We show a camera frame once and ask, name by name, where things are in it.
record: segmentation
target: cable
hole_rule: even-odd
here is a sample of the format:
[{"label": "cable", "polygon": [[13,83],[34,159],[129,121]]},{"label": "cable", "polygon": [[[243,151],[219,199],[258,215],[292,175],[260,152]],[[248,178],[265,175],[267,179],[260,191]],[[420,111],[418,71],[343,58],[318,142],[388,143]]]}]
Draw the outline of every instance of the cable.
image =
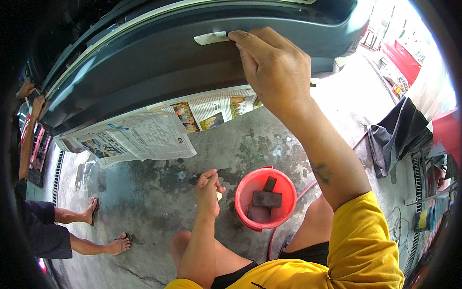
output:
[{"label": "cable", "polygon": [[[352,147],[352,150],[354,150],[358,145],[359,143],[363,140],[363,138],[367,135],[367,131],[363,134],[363,136],[359,139],[359,141]],[[317,180],[315,180],[313,183],[311,183],[296,199],[296,202],[298,202],[298,200],[309,190],[312,188],[312,186],[316,185],[317,183]],[[273,229],[273,231],[271,232],[271,237],[269,238],[269,243],[268,243],[268,251],[267,251],[267,254],[266,254],[266,257],[267,257],[267,261],[271,261],[271,248],[273,247],[273,239],[274,239],[274,236],[276,235],[276,231],[277,231],[278,227],[275,227]]]},{"label": "cable", "polygon": [[[399,255],[401,255],[401,253],[403,253],[403,251],[407,251],[407,253],[409,254],[410,252],[409,252],[409,249],[407,247],[409,245],[409,242],[408,242],[407,239],[409,238],[409,232],[411,231],[411,223],[407,219],[401,217],[401,209],[398,206],[394,207],[393,210],[391,211],[390,219],[392,219],[393,214],[394,214],[396,209],[398,209],[399,218],[395,220],[395,223],[394,223],[392,229],[389,231],[390,232],[390,237],[392,236],[393,237],[392,240],[394,242],[396,242],[396,244],[398,245],[398,250],[399,250],[400,247],[404,246],[404,248],[401,250]],[[404,240],[404,242],[401,244],[400,242],[401,242],[401,236],[402,236],[402,228],[401,228],[401,222],[402,221],[405,221],[409,227],[407,229],[406,240]]]}]

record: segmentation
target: foot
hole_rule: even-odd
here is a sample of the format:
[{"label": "foot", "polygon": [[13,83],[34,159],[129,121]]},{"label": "foot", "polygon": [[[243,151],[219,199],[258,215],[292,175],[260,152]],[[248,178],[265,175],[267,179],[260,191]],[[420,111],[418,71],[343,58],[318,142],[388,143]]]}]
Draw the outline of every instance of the foot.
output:
[{"label": "foot", "polygon": [[116,240],[114,240],[114,242],[110,243],[108,247],[108,254],[119,255],[120,253],[130,249],[130,240],[127,238],[127,234],[122,233]]},{"label": "foot", "polygon": [[293,230],[291,232],[289,232],[289,234],[287,235],[286,239],[284,240],[284,242],[282,242],[282,246],[281,246],[281,249],[279,250],[279,255],[278,255],[278,259],[281,257],[281,254],[282,252],[284,252],[284,250],[287,248],[287,246],[290,244],[290,242],[292,241],[293,237],[295,236],[295,234],[297,233],[296,230]]},{"label": "foot", "polygon": [[90,225],[93,223],[93,211],[96,209],[97,204],[98,200],[95,197],[91,197],[88,203],[88,207],[84,212],[85,223]]}]

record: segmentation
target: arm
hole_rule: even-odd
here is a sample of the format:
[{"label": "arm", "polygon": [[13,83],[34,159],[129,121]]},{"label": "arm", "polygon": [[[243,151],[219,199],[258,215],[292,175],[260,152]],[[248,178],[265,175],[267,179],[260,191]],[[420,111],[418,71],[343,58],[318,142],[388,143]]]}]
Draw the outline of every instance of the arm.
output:
[{"label": "arm", "polygon": [[217,194],[225,188],[218,182],[216,169],[205,172],[196,186],[197,215],[191,239],[178,265],[177,278],[184,278],[210,288],[216,275],[215,218],[219,213]]},{"label": "arm", "polygon": [[310,96],[310,57],[269,27],[228,36],[261,102],[301,142],[332,209],[369,192],[359,159]]},{"label": "arm", "polygon": [[34,140],[34,126],[35,122],[38,119],[40,110],[42,109],[45,98],[43,95],[35,98],[34,104],[32,105],[32,114],[30,115],[30,121],[26,127],[26,134],[24,137],[24,142],[21,146],[21,161],[19,164],[19,179],[24,179],[29,174],[29,163],[30,163],[30,154],[32,152],[32,143]]}]

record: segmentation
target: yellow shirt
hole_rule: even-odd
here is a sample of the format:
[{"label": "yellow shirt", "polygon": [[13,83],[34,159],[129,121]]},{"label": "yellow shirt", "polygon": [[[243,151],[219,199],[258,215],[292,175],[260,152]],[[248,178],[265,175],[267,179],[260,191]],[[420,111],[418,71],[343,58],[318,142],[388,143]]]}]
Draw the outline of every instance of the yellow shirt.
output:
[{"label": "yellow shirt", "polygon": [[[334,214],[328,267],[298,259],[265,262],[228,289],[264,288],[402,288],[398,247],[390,241],[387,222],[372,192],[342,205]],[[166,289],[201,289],[176,279]]]}]

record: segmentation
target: forearm tattoo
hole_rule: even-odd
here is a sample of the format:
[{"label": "forearm tattoo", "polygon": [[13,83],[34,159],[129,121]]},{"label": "forearm tattoo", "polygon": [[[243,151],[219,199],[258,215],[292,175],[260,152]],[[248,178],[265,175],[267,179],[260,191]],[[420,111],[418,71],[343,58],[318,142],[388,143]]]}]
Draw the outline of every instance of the forearm tattoo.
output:
[{"label": "forearm tattoo", "polygon": [[321,183],[326,185],[330,184],[330,176],[332,173],[327,170],[327,165],[325,163],[312,164],[311,169],[315,177],[321,181]]}]

